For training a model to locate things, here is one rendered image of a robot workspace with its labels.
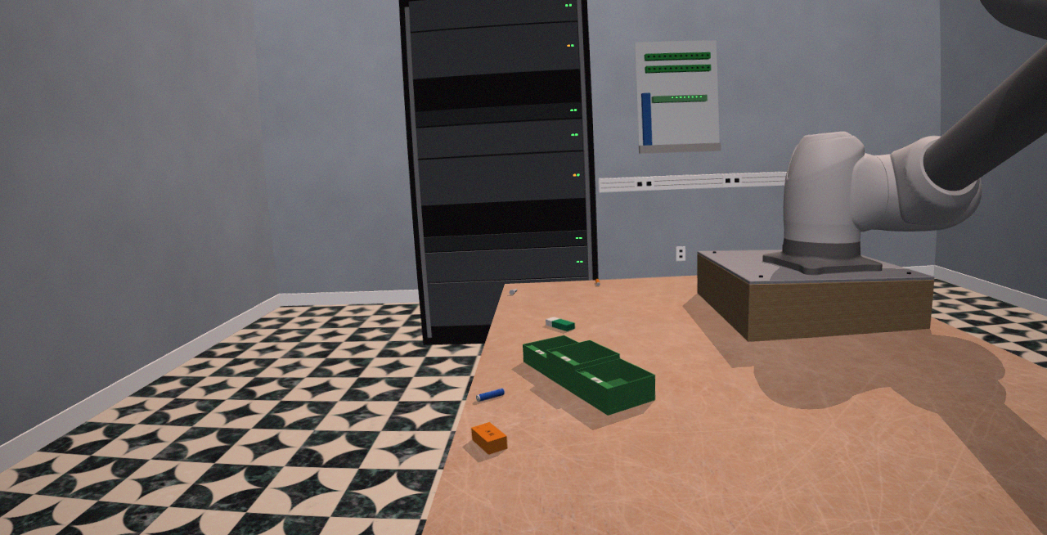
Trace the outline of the blue battery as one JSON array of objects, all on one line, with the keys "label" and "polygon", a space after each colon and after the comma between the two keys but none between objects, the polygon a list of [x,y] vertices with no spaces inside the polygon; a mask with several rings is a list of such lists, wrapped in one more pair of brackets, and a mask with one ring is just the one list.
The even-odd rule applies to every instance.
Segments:
[{"label": "blue battery", "polygon": [[478,396],[476,396],[476,401],[478,401],[478,402],[485,401],[485,400],[487,400],[487,398],[494,398],[494,397],[498,397],[498,396],[504,396],[504,394],[505,394],[504,389],[487,391],[486,393],[478,394]]}]

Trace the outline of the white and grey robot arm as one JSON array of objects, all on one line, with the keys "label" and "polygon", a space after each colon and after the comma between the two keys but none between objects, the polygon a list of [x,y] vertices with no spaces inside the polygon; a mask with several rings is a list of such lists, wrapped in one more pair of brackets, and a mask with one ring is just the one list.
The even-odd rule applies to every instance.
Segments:
[{"label": "white and grey robot arm", "polygon": [[[1047,0],[979,1],[999,23],[1047,40]],[[1047,43],[941,137],[869,155],[848,132],[804,136],[785,177],[783,250],[762,262],[807,275],[882,271],[861,257],[861,231],[960,224],[981,202],[979,178],[1045,133]]]}]

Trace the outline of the white and green eraser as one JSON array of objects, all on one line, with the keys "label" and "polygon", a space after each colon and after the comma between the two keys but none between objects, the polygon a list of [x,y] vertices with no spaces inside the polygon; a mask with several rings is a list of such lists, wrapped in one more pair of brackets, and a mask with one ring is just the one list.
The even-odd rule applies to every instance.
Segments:
[{"label": "white and green eraser", "polygon": [[557,317],[551,317],[545,319],[545,326],[552,326],[554,329],[560,329],[564,331],[575,329],[575,322],[569,320],[560,319]]}]

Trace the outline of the green three-compartment bin rack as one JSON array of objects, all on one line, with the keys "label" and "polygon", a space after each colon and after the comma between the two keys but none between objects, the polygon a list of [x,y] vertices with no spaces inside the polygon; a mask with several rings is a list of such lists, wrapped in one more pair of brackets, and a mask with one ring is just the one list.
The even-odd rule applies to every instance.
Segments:
[{"label": "green three-compartment bin rack", "polygon": [[655,400],[655,374],[591,340],[557,336],[524,344],[524,362],[607,416]]}]

